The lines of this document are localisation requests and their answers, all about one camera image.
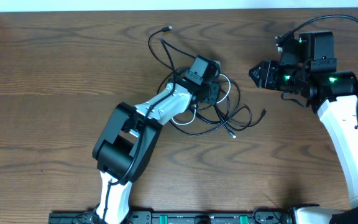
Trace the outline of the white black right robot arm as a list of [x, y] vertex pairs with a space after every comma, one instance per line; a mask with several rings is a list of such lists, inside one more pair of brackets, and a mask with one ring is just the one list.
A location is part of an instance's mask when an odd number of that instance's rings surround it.
[[358, 81], [353, 72], [316, 62], [279, 65], [263, 60], [249, 70], [258, 88], [295, 93], [307, 99], [334, 144], [345, 175], [350, 210], [341, 212], [319, 205], [293, 207], [283, 223], [358, 223]]

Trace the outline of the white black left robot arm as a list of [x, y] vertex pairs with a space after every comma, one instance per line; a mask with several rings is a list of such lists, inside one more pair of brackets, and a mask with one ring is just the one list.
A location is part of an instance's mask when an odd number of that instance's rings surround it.
[[132, 184], [149, 163], [163, 126], [190, 105], [216, 104], [219, 88], [216, 82], [197, 84], [174, 78], [144, 103], [122, 102], [115, 107], [92, 152], [103, 181], [95, 211], [98, 223], [124, 221]]

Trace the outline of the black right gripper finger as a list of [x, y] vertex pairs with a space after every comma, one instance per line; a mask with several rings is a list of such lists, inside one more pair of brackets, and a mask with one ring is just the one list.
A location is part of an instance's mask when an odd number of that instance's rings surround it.
[[269, 68], [269, 61], [263, 60], [255, 67], [249, 70], [250, 77], [265, 77]]
[[266, 77], [263, 76], [254, 76], [252, 77], [252, 80], [254, 81], [255, 85], [258, 88], [266, 88]]

